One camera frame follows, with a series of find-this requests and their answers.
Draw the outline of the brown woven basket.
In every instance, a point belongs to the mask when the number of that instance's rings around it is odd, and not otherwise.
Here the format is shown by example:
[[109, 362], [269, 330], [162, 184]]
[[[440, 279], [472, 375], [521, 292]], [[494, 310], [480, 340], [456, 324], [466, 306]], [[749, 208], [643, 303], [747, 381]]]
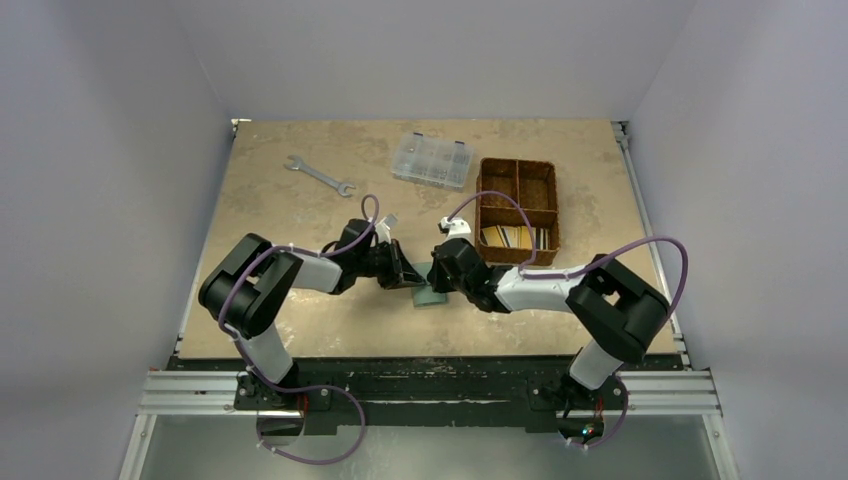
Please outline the brown woven basket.
[[[489, 263], [551, 266], [561, 246], [561, 228], [555, 166], [551, 162], [487, 157], [481, 160], [476, 199], [474, 240]], [[548, 250], [511, 249], [484, 245], [484, 227], [527, 226], [549, 230]]]

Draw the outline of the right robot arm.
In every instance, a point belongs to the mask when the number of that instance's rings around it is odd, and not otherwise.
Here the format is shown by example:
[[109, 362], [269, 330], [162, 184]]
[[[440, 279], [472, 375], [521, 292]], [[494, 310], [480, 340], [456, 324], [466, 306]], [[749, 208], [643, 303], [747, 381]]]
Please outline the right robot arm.
[[540, 396], [566, 409], [592, 408], [604, 383], [625, 364], [641, 362], [679, 299], [667, 299], [618, 261], [598, 254], [586, 266], [523, 270], [489, 265], [464, 239], [451, 239], [432, 252], [428, 279], [439, 293], [459, 292], [479, 310], [510, 314], [525, 310], [574, 315], [590, 341], [568, 366], [558, 386]]

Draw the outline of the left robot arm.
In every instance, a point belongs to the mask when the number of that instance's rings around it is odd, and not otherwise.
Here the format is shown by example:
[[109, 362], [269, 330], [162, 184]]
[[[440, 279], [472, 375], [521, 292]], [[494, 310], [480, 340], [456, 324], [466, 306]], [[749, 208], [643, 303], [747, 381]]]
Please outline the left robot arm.
[[260, 397], [284, 409], [295, 402], [299, 387], [297, 364], [275, 329], [289, 291], [340, 295], [360, 278], [373, 278], [384, 290], [427, 284], [384, 222], [351, 219], [340, 238], [320, 252], [245, 235], [203, 281], [198, 302], [244, 354], [253, 376], [262, 379]]

